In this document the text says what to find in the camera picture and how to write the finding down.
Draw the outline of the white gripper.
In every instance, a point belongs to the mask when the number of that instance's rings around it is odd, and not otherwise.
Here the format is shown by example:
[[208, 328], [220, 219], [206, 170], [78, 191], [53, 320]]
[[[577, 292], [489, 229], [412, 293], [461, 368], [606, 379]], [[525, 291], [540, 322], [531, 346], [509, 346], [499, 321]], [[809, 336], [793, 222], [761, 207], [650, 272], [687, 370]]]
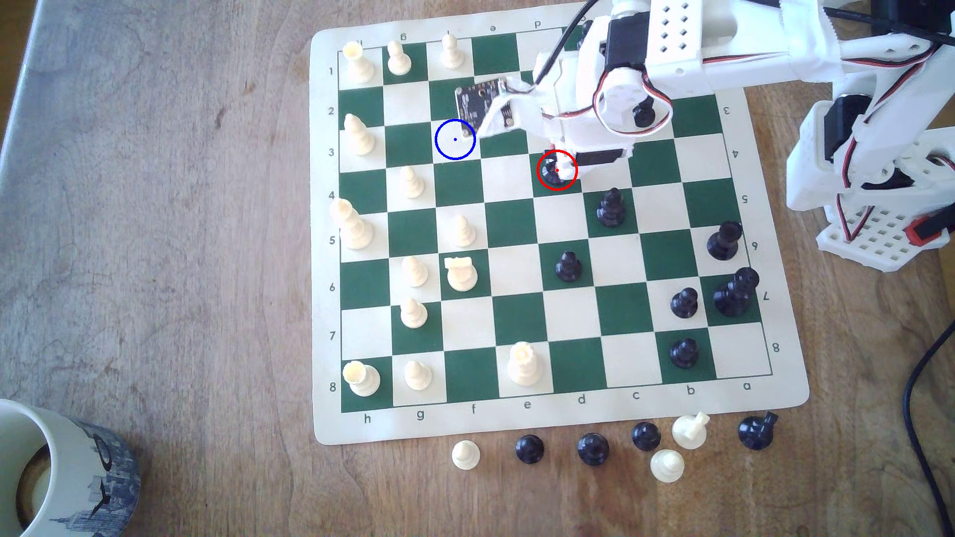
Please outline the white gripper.
[[536, 58], [536, 135], [576, 156], [560, 159], [560, 185], [577, 180], [578, 166], [628, 156], [672, 113], [671, 99], [648, 73], [651, 8], [615, 6], [586, 20], [590, 9], [581, 6]]

